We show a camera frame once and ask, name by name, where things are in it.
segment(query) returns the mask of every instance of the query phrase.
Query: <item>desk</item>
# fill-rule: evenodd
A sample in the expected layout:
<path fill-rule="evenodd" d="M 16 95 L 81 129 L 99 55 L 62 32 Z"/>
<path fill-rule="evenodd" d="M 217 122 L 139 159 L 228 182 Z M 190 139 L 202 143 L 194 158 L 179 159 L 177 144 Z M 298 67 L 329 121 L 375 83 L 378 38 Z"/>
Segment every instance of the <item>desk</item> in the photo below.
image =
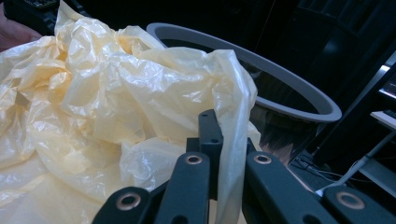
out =
<path fill-rule="evenodd" d="M 358 160 L 356 164 L 350 167 L 346 174 L 344 174 L 338 181 L 324 187 L 323 189 L 317 190 L 316 193 L 318 195 L 322 196 L 323 190 L 326 188 L 344 185 L 350 177 L 359 171 L 375 182 L 387 193 L 396 198 L 396 174 L 373 159 L 374 154 L 396 135 L 396 119 L 384 114 L 382 111 L 372 112 L 370 115 L 377 119 L 382 125 L 391 129 L 391 132 L 385 136 L 385 138 L 382 139 L 370 152 Z"/>

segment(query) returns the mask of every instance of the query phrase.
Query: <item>plastic bag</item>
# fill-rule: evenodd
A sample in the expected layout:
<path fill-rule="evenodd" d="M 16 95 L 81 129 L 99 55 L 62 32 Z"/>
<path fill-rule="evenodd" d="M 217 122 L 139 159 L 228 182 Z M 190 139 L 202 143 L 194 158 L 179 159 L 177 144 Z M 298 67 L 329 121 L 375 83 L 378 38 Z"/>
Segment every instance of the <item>plastic bag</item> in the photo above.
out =
<path fill-rule="evenodd" d="M 0 54 L 0 218 L 91 223 L 114 191 L 172 174 L 198 115 L 224 135 L 218 223 L 241 205 L 256 87 L 233 51 L 164 49 L 137 26 L 114 31 L 61 1 L 55 36 Z"/>

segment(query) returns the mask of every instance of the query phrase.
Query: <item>hand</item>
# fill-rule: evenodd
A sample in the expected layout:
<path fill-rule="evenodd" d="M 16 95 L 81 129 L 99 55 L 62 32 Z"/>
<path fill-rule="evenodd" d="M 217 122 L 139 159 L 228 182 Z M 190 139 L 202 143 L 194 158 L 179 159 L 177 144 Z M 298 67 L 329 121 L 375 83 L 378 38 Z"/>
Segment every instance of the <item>hand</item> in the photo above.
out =
<path fill-rule="evenodd" d="M 0 4 L 0 52 L 41 38 L 35 30 L 7 19 L 3 4 Z"/>

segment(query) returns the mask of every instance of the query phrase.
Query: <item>person's hand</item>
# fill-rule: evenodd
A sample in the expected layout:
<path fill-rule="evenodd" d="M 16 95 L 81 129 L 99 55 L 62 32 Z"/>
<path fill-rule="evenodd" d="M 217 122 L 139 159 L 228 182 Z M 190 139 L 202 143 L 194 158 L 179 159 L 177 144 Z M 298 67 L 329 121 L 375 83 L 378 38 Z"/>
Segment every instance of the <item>person's hand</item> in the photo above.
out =
<path fill-rule="evenodd" d="M 0 52 L 41 38 L 37 31 L 7 19 L 3 4 L 0 4 Z"/>

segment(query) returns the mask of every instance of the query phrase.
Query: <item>yellow plastic bag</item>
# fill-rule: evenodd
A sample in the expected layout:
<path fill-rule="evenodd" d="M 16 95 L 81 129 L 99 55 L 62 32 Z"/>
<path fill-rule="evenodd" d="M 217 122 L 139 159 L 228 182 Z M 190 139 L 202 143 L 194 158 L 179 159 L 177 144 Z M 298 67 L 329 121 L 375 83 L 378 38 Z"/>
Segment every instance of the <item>yellow plastic bag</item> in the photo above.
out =
<path fill-rule="evenodd" d="M 155 189 L 214 108 L 224 136 L 218 223 L 241 205 L 257 94 L 233 51 L 164 49 L 61 1 L 55 36 L 0 54 L 0 219 L 91 223 L 114 191 Z"/>

